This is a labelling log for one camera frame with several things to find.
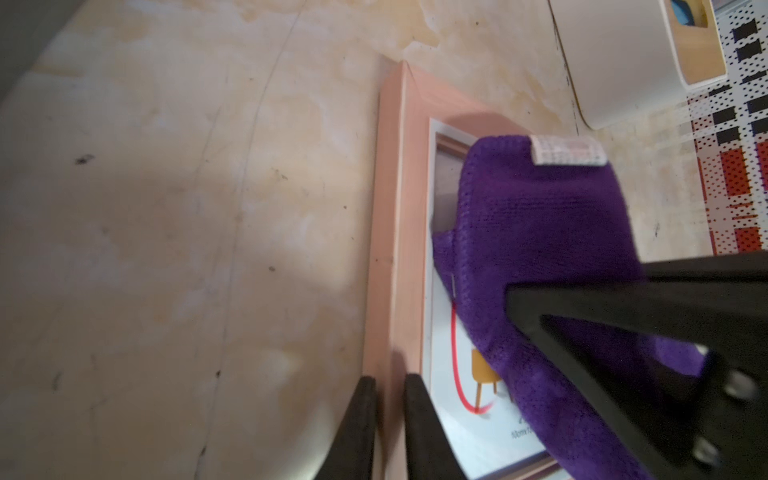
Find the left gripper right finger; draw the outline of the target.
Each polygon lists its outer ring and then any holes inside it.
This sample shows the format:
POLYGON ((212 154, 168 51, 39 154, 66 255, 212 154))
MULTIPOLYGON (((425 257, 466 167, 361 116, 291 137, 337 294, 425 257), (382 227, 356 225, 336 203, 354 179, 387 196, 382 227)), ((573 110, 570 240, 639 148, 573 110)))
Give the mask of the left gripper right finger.
POLYGON ((466 479, 424 381, 416 373, 405 377, 403 411, 408 478, 466 479))

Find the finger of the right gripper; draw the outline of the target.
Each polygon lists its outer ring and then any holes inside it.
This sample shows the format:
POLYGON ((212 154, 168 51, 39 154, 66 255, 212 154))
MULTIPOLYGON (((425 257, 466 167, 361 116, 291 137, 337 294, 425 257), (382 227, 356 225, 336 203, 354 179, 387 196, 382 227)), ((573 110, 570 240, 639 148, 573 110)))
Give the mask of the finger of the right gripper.
POLYGON ((511 286, 506 314, 654 477, 765 478, 766 253, 644 273, 511 286))

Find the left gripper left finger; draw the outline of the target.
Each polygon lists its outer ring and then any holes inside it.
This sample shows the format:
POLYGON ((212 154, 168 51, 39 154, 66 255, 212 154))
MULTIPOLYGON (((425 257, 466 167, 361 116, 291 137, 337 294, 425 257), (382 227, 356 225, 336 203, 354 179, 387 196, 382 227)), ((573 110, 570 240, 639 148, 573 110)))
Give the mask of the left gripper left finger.
POLYGON ((316 480, 372 478, 377 410, 376 381, 371 376, 362 376, 316 480))

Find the pink picture frame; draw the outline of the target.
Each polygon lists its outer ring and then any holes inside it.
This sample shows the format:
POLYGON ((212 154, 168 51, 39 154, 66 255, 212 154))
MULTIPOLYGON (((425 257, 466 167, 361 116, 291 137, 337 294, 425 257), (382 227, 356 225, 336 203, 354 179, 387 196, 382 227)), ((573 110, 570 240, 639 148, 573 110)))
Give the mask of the pink picture frame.
POLYGON ((526 132, 407 62, 381 86, 362 364, 376 383, 376 479, 407 476, 403 390, 424 371, 437 138, 463 155, 480 137, 526 132))

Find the purple cloth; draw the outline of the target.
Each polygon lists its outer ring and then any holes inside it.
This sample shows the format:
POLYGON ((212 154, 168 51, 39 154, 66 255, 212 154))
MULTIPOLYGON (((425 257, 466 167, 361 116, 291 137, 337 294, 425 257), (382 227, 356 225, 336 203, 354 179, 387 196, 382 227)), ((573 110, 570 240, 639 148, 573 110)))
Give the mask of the purple cloth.
POLYGON ((433 241, 439 276, 469 338, 558 463, 576 479, 645 478, 576 387, 505 312, 512 285, 642 278, 613 169, 539 166, 526 136, 482 138, 464 161, 455 226, 433 241))

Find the white tissue box wooden lid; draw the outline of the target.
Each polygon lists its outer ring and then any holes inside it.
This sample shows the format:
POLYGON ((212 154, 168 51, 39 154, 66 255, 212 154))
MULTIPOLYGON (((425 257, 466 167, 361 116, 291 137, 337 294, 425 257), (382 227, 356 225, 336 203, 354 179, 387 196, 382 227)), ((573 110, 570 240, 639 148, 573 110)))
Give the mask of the white tissue box wooden lid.
POLYGON ((561 0, 550 7, 581 116, 594 130, 727 77, 709 1, 561 0))

